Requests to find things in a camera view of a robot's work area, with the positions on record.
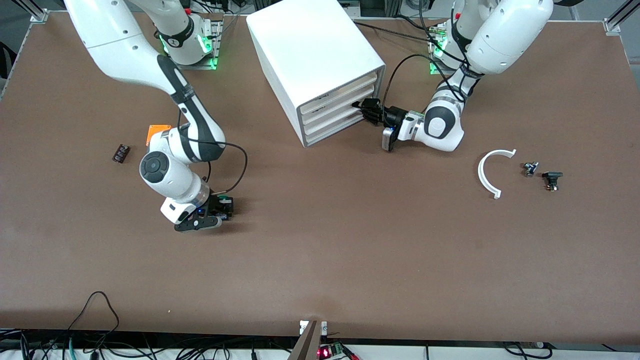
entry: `table surface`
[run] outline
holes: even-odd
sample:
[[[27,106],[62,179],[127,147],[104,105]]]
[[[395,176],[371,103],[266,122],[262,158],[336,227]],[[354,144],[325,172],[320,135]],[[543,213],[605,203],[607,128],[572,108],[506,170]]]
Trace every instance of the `table surface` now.
[[[425,51],[362,31],[385,80]],[[550,23],[484,78],[452,153],[386,153],[366,122],[303,149],[245,19],[225,35],[218,70],[185,74],[249,166],[231,221],[180,234],[138,175],[148,126],[176,121],[169,97],[103,75],[66,13],[33,26],[0,102],[2,327],[66,328],[103,290],[129,331],[294,335],[317,318],[345,338],[640,343],[640,96],[601,24]],[[419,111],[439,81],[412,59],[387,104]],[[518,150],[485,166],[499,200],[476,174],[494,149]],[[560,190],[527,161],[564,172]],[[226,151],[212,186],[242,164]],[[112,327],[104,301],[77,326]]]

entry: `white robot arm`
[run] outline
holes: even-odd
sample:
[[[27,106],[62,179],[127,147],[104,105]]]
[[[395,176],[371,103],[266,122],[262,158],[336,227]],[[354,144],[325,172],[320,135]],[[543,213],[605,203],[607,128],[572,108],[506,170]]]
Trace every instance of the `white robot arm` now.
[[[553,6],[552,0],[465,0],[459,19],[444,24],[444,52],[434,55],[457,70],[438,85],[425,114],[393,107],[376,111],[380,105],[371,101],[359,106],[373,122],[381,121],[380,113],[391,115],[383,119],[387,127],[382,147],[391,151],[396,140],[415,140],[441,151],[455,150],[465,134],[460,117],[476,83],[514,64],[542,31]]]
[[[197,39],[199,20],[187,16],[177,0],[135,3],[154,20],[175,61],[195,63],[207,54]],[[162,213],[180,224],[215,196],[188,165],[220,157],[226,144],[222,129],[174,62],[145,40],[123,0],[66,0],[66,4],[80,39],[101,71],[119,81],[166,92],[187,118],[180,128],[154,134],[140,163],[140,176],[167,198]],[[220,219],[200,228],[220,226],[216,220]]]

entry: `orange object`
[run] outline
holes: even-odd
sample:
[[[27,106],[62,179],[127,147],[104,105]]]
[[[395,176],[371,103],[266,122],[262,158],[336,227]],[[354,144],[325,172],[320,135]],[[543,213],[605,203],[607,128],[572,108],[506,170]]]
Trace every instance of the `orange object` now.
[[[171,125],[149,125],[149,131],[147,133],[147,146],[149,146],[151,136],[153,136],[155,133],[161,133],[169,129],[171,129]]]

